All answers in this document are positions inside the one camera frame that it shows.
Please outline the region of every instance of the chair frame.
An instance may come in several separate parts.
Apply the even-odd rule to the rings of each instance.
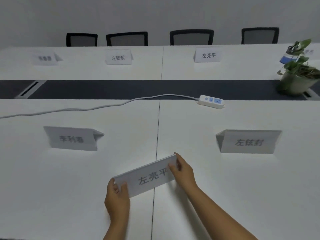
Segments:
[[[72,36],[85,36],[85,37],[93,37],[95,38],[95,46],[98,43],[98,35],[93,33],[67,33],[66,34],[66,46],[71,47],[71,37]]]
[[[144,46],[148,46],[148,32],[126,32],[126,33],[112,33],[106,35],[107,46],[112,46],[111,38],[118,36],[129,36],[129,35],[144,35]]]
[[[212,45],[214,40],[214,31],[211,29],[181,29],[170,32],[170,45],[174,45],[175,35],[186,35],[186,34],[209,34],[208,45]]]
[[[255,31],[255,30],[273,30],[274,31],[274,36],[273,36],[273,40],[272,40],[272,43],[273,44],[278,44],[278,39],[279,39],[279,28],[277,27],[259,27],[259,28],[243,28],[241,30],[242,32],[242,38],[241,38],[241,44],[244,44],[245,43],[245,32],[246,31]]]

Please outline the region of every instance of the white table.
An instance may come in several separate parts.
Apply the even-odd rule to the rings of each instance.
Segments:
[[[30,51],[0,51],[0,80],[161,80],[162,46],[53,47],[63,61],[58,66],[33,66]],[[105,50],[130,49],[132,65],[107,65]]]
[[[196,48],[204,46],[165,46],[162,80],[279,79],[277,71],[283,67],[279,60],[290,45],[221,45],[222,61],[216,63],[194,62]],[[313,49],[320,50],[320,44],[311,45]],[[315,52],[314,55],[320,59],[319,53]],[[311,61],[310,64],[320,67],[320,60]]]
[[[259,240],[318,239],[320,103],[161,101],[157,159],[180,153],[199,187]],[[283,130],[274,155],[221,154],[225,129]],[[207,239],[176,182],[155,189],[153,240]]]
[[[91,108],[121,100],[1,100],[0,116]],[[0,119],[0,238],[102,239],[113,176],[156,160],[159,101]],[[43,126],[105,133],[98,151],[50,148]],[[131,199],[127,239],[151,239],[153,190]]]

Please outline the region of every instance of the black office chair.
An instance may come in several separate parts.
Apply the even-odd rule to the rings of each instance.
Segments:
[[[148,46],[148,32],[107,34],[106,44],[107,46]]]
[[[92,33],[67,33],[66,46],[83,47],[97,46],[98,35]]]
[[[170,45],[212,45],[211,29],[183,29],[170,32]]]
[[[243,28],[241,44],[277,44],[279,28]]]

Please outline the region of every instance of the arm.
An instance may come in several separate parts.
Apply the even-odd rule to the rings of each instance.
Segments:
[[[198,186],[193,169],[177,153],[177,166],[169,164],[178,185],[186,192],[191,204],[211,239],[216,240],[257,240],[254,235],[220,208]]]
[[[127,184],[121,186],[114,184],[112,178],[108,183],[104,204],[110,215],[110,227],[103,240],[124,240],[129,221],[130,199]]]

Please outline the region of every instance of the white wall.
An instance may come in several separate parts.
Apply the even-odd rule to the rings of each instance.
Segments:
[[[0,0],[0,50],[9,46],[51,46],[28,0]]]
[[[214,44],[240,44],[241,29],[252,27],[279,27],[279,43],[320,42],[320,0],[29,1],[40,20],[33,28],[53,46],[66,46],[66,33],[98,34],[106,46],[106,34],[134,31],[147,31],[149,45],[169,45],[170,31],[189,28],[213,29]]]

